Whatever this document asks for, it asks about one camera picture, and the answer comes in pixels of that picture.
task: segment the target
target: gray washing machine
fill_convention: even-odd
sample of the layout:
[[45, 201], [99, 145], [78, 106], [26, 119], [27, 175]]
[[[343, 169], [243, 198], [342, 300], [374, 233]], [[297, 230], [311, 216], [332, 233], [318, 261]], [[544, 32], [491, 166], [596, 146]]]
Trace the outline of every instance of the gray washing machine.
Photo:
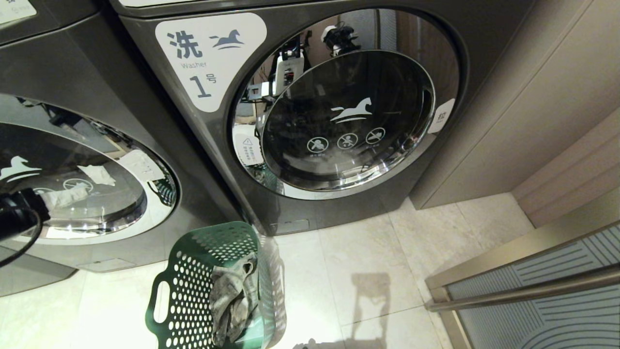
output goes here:
[[241, 220], [109, 4], [2, 6], [13, 12], [0, 16], [0, 193], [32, 188], [53, 206], [29, 255], [117, 270], [167, 259], [189, 230]]
[[532, 1], [112, 0], [269, 233], [397, 209]]

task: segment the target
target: icon symbol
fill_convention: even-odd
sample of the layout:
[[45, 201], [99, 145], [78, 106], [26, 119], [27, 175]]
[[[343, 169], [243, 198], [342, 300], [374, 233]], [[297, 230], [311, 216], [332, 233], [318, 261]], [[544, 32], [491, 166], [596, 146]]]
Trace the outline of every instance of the icon symbol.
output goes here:
[[189, 58], [190, 55], [194, 55], [197, 58], [202, 57], [202, 51], [198, 50], [198, 43], [192, 42], [193, 35], [187, 34], [184, 30], [181, 30], [175, 34], [168, 33], [167, 36], [170, 39], [174, 39], [174, 41], [170, 41], [170, 44], [177, 47], [177, 58]]
[[375, 144], [376, 142], [382, 140], [385, 135], [386, 130], [383, 127], [377, 127], [376, 129], [368, 132], [366, 135], [366, 143]]
[[86, 190], [90, 193], [93, 189], [92, 183], [88, 182], [86, 179], [81, 178], [70, 178], [63, 182], [63, 188], [66, 190], [73, 188], [86, 188]]
[[11, 159], [11, 166], [5, 167], [0, 170], [0, 181], [6, 178], [12, 177], [8, 181], [6, 181], [8, 183], [8, 182], [15, 181], [16, 179], [39, 175], [39, 173], [26, 173], [26, 172], [34, 172], [34, 171], [41, 170], [41, 168], [28, 167], [28, 165], [24, 164], [26, 162], [28, 162], [28, 160], [26, 160], [25, 158], [22, 158], [21, 156], [14, 156], [13, 159]]
[[313, 153], [322, 153], [329, 147], [329, 142], [323, 137], [314, 137], [308, 141], [308, 150]]
[[240, 34], [237, 31], [237, 29], [233, 29], [231, 31], [231, 33], [228, 34], [228, 37], [212, 36], [212, 37], [209, 37], [209, 39], [219, 39], [218, 42], [215, 45], [213, 45], [213, 47], [227, 45], [227, 46], [223, 46], [223, 47], [218, 48], [218, 50], [223, 50], [225, 48], [239, 48], [239, 47], [241, 47], [239, 45], [244, 45], [244, 43], [242, 43], [241, 41], [237, 40], [238, 36], [240, 36]]
[[357, 104], [357, 107], [355, 108], [346, 108], [346, 109], [344, 109], [343, 107], [332, 108], [332, 111], [342, 111], [342, 112], [337, 117], [331, 118], [330, 121], [338, 120], [336, 124], [339, 124], [341, 122], [347, 122], [347, 121], [366, 120], [366, 117], [360, 117], [360, 115], [372, 115], [371, 112], [366, 110], [366, 107], [371, 106], [372, 104], [373, 103], [370, 101], [370, 97], [369, 97], [369, 98], [362, 99]]
[[338, 147], [340, 149], [350, 149], [353, 148], [357, 144], [357, 135], [356, 134], [345, 134], [338, 138]]
[[43, 195], [45, 193], [52, 193], [54, 190], [51, 190], [50, 188], [34, 188], [32, 191], [34, 191], [37, 195]]

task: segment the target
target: white horse logo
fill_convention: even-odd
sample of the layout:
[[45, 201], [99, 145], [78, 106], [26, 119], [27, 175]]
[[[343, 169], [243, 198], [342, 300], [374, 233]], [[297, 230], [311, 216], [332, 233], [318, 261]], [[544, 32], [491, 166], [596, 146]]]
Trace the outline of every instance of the white horse logo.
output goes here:
[[336, 124], [354, 120], [366, 120], [366, 117], [355, 117], [360, 115], [372, 115], [371, 112], [366, 110], [366, 106], [371, 106], [373, 103], [370, 101], [370, 97], [362, 99], [355, 108], [335, 107], [332, 111], [342, 111], [337, 117], [333, 117], [331, 121], [336, 121]]
[[[26, 162], [28, 162], [28, 160], [22, 158], [21, 156], [14, 156], [13, 159], [11, 159], [11, 167], [6, 167], [0, 170], [0, 181], [2, 181], [3, 179], [9, 178], [9, 177], [13, 177], [14, 175], [18, 175], [20, 173], [41, 170], [40, 168], [28, 167], [27, 165], [24, 164]], [[21, 176], [16, 176], [16, 177], [9, 179], [7, 183], [14, 181], [16, 179], [26, 178], [30, 176], [36, 176], [36, 175], [38, 175], [38, 173], [23, 174]]]

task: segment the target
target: metal handle rail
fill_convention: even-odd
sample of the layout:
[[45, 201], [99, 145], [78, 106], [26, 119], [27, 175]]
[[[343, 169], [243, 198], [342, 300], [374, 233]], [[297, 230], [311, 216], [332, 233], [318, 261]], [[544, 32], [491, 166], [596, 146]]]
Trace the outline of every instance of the metal handle rail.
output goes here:
[[427, 304], [425, 308], [431, 312], [443, 312], [496, 306], [498, 304], [560, 296], [561, 294], [587, 291], [615, 284], [620, 284], [620, 265], [617, 264], [524, 288], [484, 294], [483, 296], [458, 299], [456, 301]]

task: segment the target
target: gray cloth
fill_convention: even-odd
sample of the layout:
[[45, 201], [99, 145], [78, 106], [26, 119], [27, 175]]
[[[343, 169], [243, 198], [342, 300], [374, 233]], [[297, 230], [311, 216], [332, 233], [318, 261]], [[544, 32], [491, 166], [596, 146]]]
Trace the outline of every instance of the gray cloth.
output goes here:
[[252, 252], [230, 268], [213, 268], [209, 302], [216, 346], [224, 345], [226, 337], [234, 342], [249, 324], [258, 304], [256, 262], [256, 253]]

